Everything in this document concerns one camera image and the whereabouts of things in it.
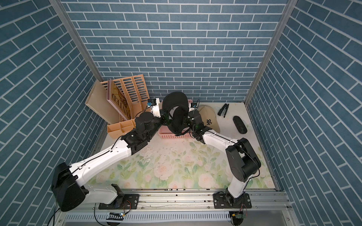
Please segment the black baseball cap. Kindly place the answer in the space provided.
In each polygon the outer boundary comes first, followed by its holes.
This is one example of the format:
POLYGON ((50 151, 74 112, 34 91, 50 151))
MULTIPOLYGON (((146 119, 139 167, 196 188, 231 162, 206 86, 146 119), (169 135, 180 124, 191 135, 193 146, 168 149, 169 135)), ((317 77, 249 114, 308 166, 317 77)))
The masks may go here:
POLYGON ((184 122, 189 112, 187 96, 180 91, 168 94, 162 102, 162 110, 169 130, 176 136, 183 135, 183 130, 188 127, 184 122))

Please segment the beige baseball cap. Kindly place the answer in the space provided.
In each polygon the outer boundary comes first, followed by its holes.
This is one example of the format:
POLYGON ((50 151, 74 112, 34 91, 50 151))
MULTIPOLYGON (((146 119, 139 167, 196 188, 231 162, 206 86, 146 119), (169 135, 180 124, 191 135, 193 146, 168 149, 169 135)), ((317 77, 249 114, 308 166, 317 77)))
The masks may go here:
POLYGON ((220 133, 220 127, 216 118, 214 109, 207 105, 199 107, 199 113, 205 126, 211 128, 217 133, 220 133))

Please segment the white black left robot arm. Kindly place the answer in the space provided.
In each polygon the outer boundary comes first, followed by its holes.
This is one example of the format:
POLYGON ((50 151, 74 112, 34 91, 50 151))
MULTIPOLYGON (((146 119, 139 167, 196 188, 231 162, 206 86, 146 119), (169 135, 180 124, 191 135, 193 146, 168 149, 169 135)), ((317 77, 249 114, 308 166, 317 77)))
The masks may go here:
POLYGON ((170 122, 169 113, 162 111, 160 117, 151 112, 142 113, 135 119, 136 127, 120 136, 116 142, 83 161, 54 168, 51 190, 62 212, 75 209, 85 203, 112 203, 120 194, 118 186, 106 188, 88 186, 90 179, 107 167, 143 149, 162 125, 170 122))

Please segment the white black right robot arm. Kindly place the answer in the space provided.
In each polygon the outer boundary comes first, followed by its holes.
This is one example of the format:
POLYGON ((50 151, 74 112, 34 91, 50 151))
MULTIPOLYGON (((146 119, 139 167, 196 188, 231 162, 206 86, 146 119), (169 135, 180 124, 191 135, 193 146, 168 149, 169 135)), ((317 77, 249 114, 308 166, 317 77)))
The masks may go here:
POLYGON ((261 162, 250 142, 246 138, 236 140, 226 137, 205 126, 197 110, 188 112, 183 117, 183 123, 188 125, 192 137, 197 141, 225 151, 233 174, 225 199, 230 204, 239 202, 249 181, 260 175, 261 162))

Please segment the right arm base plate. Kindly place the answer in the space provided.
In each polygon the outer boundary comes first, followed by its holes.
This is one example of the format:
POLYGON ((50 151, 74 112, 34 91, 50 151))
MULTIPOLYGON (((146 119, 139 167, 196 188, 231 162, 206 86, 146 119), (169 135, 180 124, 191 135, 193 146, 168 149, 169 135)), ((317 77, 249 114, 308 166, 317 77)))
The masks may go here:
POLYGON ((215 209, 240 209, 242 207, 246 209, 252 208, 250 196, 247 193, 242 194, 238 198, 234 198, 231 195, 222 192, 214 193, 213 203, 215 209))

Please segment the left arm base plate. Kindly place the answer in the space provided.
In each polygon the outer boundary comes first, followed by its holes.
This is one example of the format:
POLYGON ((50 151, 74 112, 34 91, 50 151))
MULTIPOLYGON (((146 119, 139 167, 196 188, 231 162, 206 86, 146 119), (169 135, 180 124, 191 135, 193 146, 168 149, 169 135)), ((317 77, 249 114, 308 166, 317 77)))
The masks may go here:
POLYGON ((136 210, 139 203, 139 194, 119 195, 111 204, 100 203, 99 210, 136 210))

